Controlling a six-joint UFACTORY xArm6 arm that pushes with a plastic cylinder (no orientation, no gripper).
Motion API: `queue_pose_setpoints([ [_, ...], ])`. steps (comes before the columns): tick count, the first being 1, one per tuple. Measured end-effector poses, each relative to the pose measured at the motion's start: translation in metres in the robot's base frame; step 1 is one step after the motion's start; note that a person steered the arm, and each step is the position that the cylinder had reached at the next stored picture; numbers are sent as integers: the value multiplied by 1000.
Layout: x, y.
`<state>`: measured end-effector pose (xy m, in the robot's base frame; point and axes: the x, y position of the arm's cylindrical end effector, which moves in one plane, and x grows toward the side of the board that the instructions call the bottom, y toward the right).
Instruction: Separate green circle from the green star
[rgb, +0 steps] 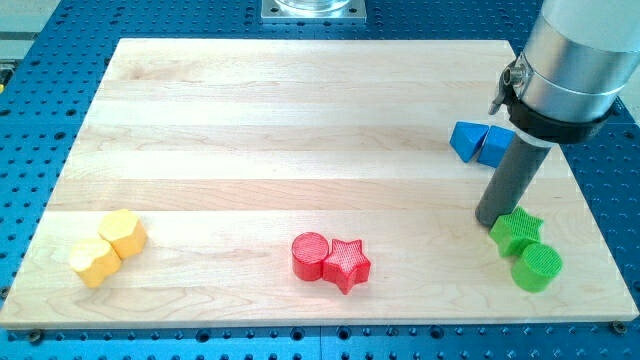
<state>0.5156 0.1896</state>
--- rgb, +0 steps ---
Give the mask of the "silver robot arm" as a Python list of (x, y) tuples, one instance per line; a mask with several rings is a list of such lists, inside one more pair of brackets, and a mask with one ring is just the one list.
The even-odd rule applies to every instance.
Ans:
[(506, 105), (510, 122), (538, 142), (583, 142), (638, 65), (639, 0), (545, 0), (489, 113)]

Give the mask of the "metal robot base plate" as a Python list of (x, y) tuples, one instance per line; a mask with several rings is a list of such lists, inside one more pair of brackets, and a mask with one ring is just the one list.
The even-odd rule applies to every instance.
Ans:
[(266, 23), (355, 22), (367, 19), (365, 0), (262, 0)]

